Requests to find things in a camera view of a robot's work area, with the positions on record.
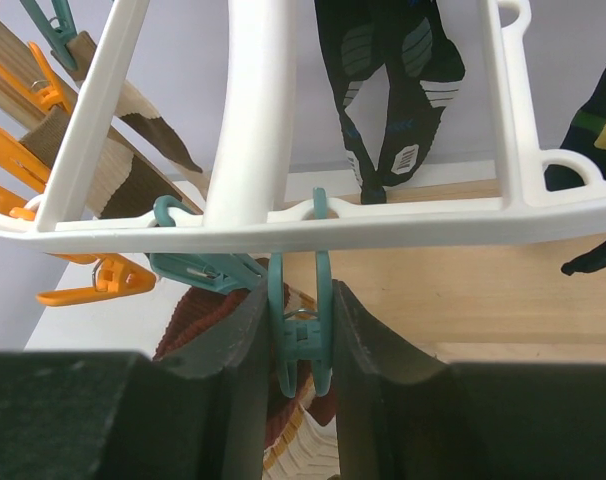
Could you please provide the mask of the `teal clothes peg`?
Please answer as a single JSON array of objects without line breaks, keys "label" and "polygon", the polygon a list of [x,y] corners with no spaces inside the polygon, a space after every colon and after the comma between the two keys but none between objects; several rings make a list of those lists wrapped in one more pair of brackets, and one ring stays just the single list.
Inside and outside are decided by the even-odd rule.
[{"label": "teal clothes peg", "polygon": [[282,393],[297,392],[298,364],[311,367],[316,394],[328,393],[332,377],[333,287],[329,253],[317,251],[317,301],[314,309],[300,307],[287,312],[284,303],[283,256],[269,262],[267,294],[270,327],[274,342],[277,377]]},{"label": "teal clothes peg", "polygon": [[267,276],[248,254],[150,253],[148,259],[161,277],[224,295],[252,290]]}]

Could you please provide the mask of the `black blue sport sock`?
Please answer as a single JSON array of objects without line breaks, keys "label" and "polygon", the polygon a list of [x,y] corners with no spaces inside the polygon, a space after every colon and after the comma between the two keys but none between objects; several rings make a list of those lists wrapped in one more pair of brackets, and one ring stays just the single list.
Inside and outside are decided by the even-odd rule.
[{"label": "black blue sport sock", "polygon": [[435,1],[383,1],[374,18],[389,82],[378,174],[385,186],[396,186],[427,157],[465,65]]}]

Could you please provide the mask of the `brown cream striped sock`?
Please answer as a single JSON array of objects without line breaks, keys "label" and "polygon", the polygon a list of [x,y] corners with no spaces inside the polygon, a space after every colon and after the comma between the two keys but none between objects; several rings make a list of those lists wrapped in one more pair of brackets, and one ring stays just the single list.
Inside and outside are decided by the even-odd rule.
[{"label": "brown cream striped sock", "polygon": [[[129,82],[123,84],[115,116],[170,160],[203,196],[207,195],[207,175],[193,162],[183,141],[158,110]],[[70,114],[56,105],[41,116],[38,125],[19,143],[52,168],[69,121]],[[111,129],[89,189],[87,208],[99,219],[135,217],[151,210],[154,201],[164,195],[191,203],[129,141]]]}]

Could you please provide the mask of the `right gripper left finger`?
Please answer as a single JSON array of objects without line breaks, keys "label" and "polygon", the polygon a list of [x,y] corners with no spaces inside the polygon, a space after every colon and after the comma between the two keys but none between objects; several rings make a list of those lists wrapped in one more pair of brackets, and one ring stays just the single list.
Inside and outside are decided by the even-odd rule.
[{"label": "right gripper left finger", "polygon": [[0,352],[0,479],[258,479],[267,290],[160,361]]}]

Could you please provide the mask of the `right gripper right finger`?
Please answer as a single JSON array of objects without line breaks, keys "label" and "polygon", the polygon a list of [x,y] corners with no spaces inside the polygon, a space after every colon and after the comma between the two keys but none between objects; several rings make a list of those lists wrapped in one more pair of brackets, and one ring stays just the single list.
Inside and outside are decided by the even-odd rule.
[{"label": "right gripper right finger", "polygon": [[333,285],[344,479],[606,479],[606,364],[445,363]]}]

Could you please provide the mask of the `white round clip hanger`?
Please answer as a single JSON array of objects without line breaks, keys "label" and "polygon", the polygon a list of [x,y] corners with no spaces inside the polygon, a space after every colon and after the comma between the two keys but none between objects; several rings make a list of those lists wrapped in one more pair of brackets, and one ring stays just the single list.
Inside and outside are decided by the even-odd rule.
[{"label": "white round clip hanger", "polygon": [[577,153],[540,147],[523,37],[530,5],[478,5],[491,95],[500,193],[494,198],[360,206],[332,198],[315,220],[311,201],[279,210],[291,158],[295,8],[288,1],[229,9],[226,103],[202,215],[153,213],[84,221],[85,200],[143,25],[144,1],[113,4],[89,75],[33,221],[0,214],[0,237],[50,253],[279,253],[403,246],[524,244],[606,232],[606,180]]}]

